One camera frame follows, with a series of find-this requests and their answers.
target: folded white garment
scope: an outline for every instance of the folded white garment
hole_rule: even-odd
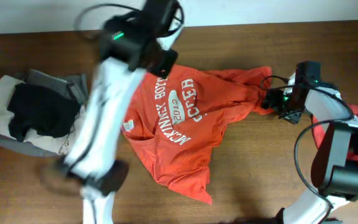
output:
[[[20,83],[22,83],[22,81],[7,75],[0,79],[0,134],[9,138],[12,138],[12,136],[9,134],[8,125],[14,117],[14,113],[8,111],[6,108],[12,98],[15,86]],[[74,145],[84,119],[85,109],[84,106],[82,106],[75,119],[73,127],[71,128],[70,134],[62,138],[53,138],[50,136],[40,136],[37,134],[36,130],[30,129],[27,132],[24,141],[29,141],[41,149],[55,152],[57,154],[66,154]]]

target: red cloth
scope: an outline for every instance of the red cloth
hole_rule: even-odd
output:
[[[357,105],[349,105],[350,108],[352,109],[354,115],[356,115],[358,117],[358,106]],[[313,124],[317,123],[318,120],[313,117]],[[316,143],[317,148],[320,147],[321,142],[323,141],[325,132],[324,129],[321,125],[313,128],[313,137],[314,137],[314,142]],[[347,159],[349,160],[353,160],[353,161],[358,161],[358,155],[355,155],[353,152],[349,152],[347,155]]]
[[[206,192],[209,161],[227,124],[260,103],[260,81],[270,67],[201,72],[176,65],[168,80],[147,74],[124,120],[124,136],[154,180],[170,190],[212,204]],[[270,86],[266,81],[264,88]]]

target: wooden tabletop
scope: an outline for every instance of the wooden tabletop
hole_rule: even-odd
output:
[[[322,79],[334,82],[348,103],[358,105],[358,21],[192,27],[183,31],[174,49],[178,64],[199,70],[268,65],[274,75],[289,77],[298,62],[318,61]],[[51,75],[91,74],[93,66],[91,46],[72,32],[0,35],[0,78],[28,68]],[[156,184],[122,143],[118,156],[131,169],[116,195],[114,221],[217,223],[275,216],[305,189],[293,164],[293,144],[308,124],[306,116],[292,125],[254,113],[230,124],[209,164],[212,205]],[[307,176],[315,153],[307,134],[300,146]],[[0,147],[0,224],[81,223],[80,198],[54,195],[40,185],[35,170],[44,160]],[[358,223],[358,201],[331,216]]]

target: green light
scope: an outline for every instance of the green light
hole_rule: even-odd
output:
[[[123,37],[123,36],[124,36],[124,33],[121,32],[120,34],[114,36],[114,40],[118,40],[118,39],[120,39],[120,38]]]

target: black cloth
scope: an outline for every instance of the black cloth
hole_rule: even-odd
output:
[[[7,107],[15,115],[9,123],[9,133],[23,142],[30,128],[41,136],[60,138],[70,133],[80,105],[48,88],[21,83]]]

